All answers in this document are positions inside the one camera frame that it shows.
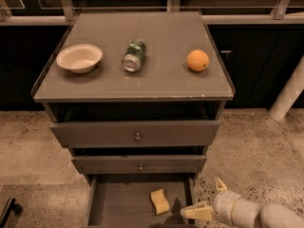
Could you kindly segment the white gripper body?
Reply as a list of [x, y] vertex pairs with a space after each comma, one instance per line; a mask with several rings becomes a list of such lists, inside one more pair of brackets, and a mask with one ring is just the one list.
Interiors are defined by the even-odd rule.
[[221, 223], [232, 225], [232, 211], [235, 203], [241, 198], [240, 194], [226, 190], [219, 192], [213, 199], [213, 211]]

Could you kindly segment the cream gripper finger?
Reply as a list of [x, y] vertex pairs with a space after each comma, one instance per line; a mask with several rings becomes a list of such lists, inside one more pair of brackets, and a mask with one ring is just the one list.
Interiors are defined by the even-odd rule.
[[182, 208], [180, 210], [180, 214], [186, 219], [215, 219], [215, 213], [213, 211], [213, 208], [210, 205], [207, 205], [204, 201]]
[[226, 184], [219, 177], [215, 177], [215, 184], [216, 184], [217, 190], [220, 192], [228, 190]]

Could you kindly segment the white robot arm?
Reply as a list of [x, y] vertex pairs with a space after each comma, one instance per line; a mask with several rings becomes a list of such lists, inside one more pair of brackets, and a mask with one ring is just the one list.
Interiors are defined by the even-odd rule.
[[[304, 57], [296, 66], [292, 76], [275, 100], [270, 109], [274, 120], [282, 120], [304, 90]], [[205, 201], [187, 206], [180, 210], [186, 219], [217, 219], [230, 227], [236, 228], [304, 228], [304, 218], [277, 203], [262, 206], [244, 199], [240, 194], [227, 189], [220, 178], [215, 178], [218, 194], [212, 205]]]

